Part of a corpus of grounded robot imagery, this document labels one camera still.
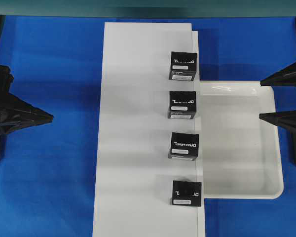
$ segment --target blue surface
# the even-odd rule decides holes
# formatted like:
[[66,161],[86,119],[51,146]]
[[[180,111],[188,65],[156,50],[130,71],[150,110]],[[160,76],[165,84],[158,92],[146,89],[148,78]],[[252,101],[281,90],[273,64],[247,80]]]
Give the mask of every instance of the blue surface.
[[[99,19],[13,17],[0,64],[11,92],[55,116],[9,135],[0,162],[0,236],[90,237],[105,21],[191,22],[204,80],[261,80],[296,61],[293,18]],[[296,88],[275,87],[278,111]],[[279,129],[284,192],[275,200],[206,200],[207,237],[296,237],[296,166]]]

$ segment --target white board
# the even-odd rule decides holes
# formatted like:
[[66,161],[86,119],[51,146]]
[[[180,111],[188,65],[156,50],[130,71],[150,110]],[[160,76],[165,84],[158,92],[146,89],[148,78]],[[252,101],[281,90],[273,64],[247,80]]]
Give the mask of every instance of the white board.
[[194,133],[194,120],[167,118],[169,90],[194,87],[168,80],[171,51],[192,52],[190,24],[105,24],[95,237],[200,232],[203,207],[170,205],[172,181],[199,175],[195,161],[168,159],[171,132]]

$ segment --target black cardboard box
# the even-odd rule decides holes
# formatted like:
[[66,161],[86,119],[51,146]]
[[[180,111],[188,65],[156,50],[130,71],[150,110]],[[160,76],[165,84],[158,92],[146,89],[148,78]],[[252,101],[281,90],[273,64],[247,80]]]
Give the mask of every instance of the black cardboard box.
[[171,52],[170,80],[194,80],[197,53]]
[[169,91],[168,119],[192,119],[195,114],[195,91]]
[[172,132],[170,159],[195,160],[198,157],[198,134]]
[[172,205],[201,206],[202,205],[202,183],[173,181]]

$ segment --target product label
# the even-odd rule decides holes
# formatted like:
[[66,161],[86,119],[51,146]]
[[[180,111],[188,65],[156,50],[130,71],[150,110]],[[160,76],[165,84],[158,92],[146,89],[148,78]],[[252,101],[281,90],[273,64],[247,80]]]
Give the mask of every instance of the product label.
[[187,107],[186,106],[171,106],[171,110],[187,111]]
[[184,70],[187,70],[188,69],[188,66],[173,65],[172,66],[172,69],[184,69]]
[[174,60],[174,62],[176,62],[176,63],[195,63],[194,60],[191,60],[191,61],[179,61],[178,59],[173,59],[173,60]]
[[182,149],[171,149],[172,153],[177,153],[177,154],[188,154],[188,150],[182,150]]
[[179,205],[191,205],[191,200],[173,200],[173,204],[179,204]]
[[196,147],[196,143],[192,143],[192,144],[187,144],[187,143],[179,143],[179,142],[174,142],[174,144],[176,144],[176,146],[184,146],[184,147]]
[[171,115],[171,119],[190,119],[192,115]]
[[172,100],[173,103],[175,104],[194,104],[194,100],[189,100],[189,101],[176,101]]
[[192,76],[172,75],[172,80],[192,80]]

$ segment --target blue table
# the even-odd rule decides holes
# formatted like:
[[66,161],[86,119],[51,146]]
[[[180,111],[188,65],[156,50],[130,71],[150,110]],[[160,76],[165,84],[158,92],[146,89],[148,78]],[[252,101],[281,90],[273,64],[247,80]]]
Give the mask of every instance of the blue table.
[[[11,92],[55,116],[8,136],[0,162],[0,236],[92,235],[105,21],[191,22],[204,80],[261,80],[296,61],[294,18],[103,19],[8,16],[0,64]],[[275,87],[278,111],[296,88]],[[292,139],[279,128],[284,192],[275,200],[206,200],[207,237],[296,237]]]

